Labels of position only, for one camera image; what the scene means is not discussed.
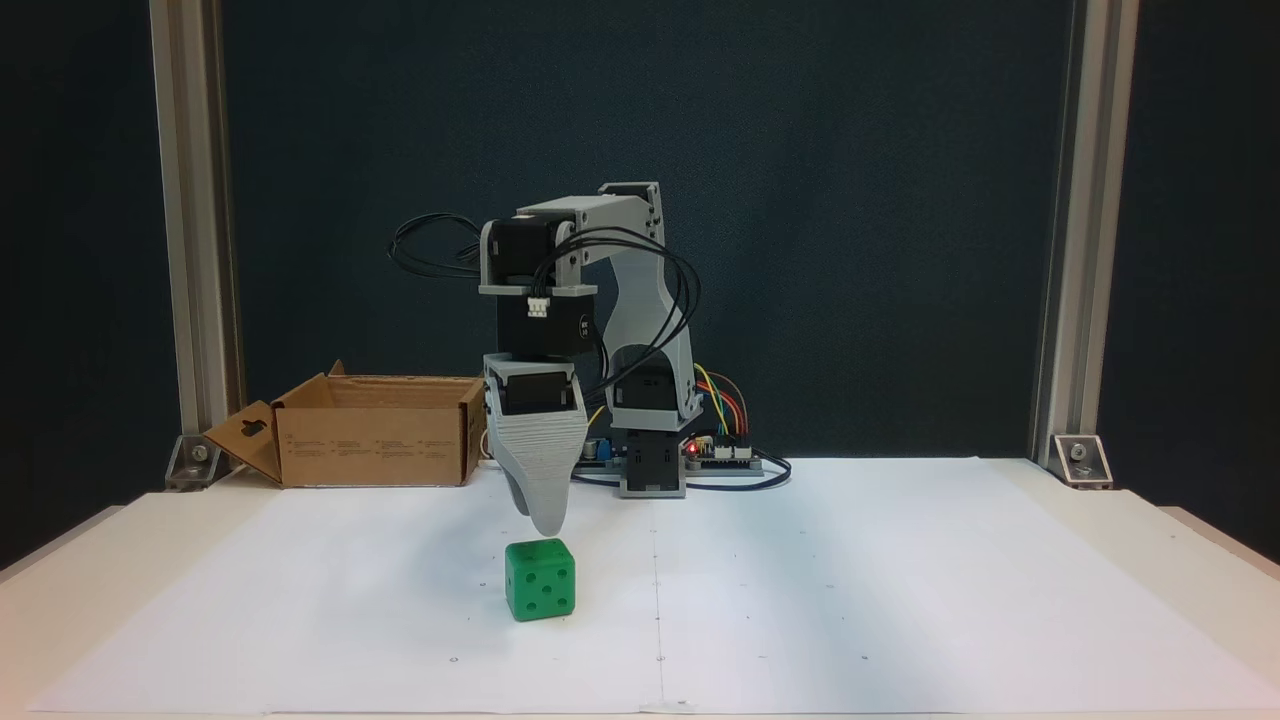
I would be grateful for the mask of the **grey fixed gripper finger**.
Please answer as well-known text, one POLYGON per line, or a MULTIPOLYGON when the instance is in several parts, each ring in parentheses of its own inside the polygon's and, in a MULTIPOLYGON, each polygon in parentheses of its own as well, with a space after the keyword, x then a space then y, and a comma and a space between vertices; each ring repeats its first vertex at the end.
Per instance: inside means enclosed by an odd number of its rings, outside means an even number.
POLYGON ((527 414, 489 419, 489 442, 499 466, 526 473, 530 520, 544 537, 561 533, 571 475, 588 434, 588 416, 527 414))

